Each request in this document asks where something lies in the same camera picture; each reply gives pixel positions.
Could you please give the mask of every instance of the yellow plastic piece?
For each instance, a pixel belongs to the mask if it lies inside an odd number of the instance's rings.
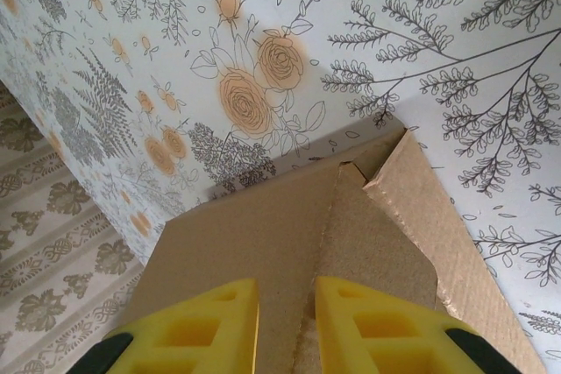
[[[316,279],[323,374],[481,374],[445,334],[463,322],[371,288]]]
[[[242,279],[113,330],[134,337],[109,374],[252,374],[259,319],[255,279]]]

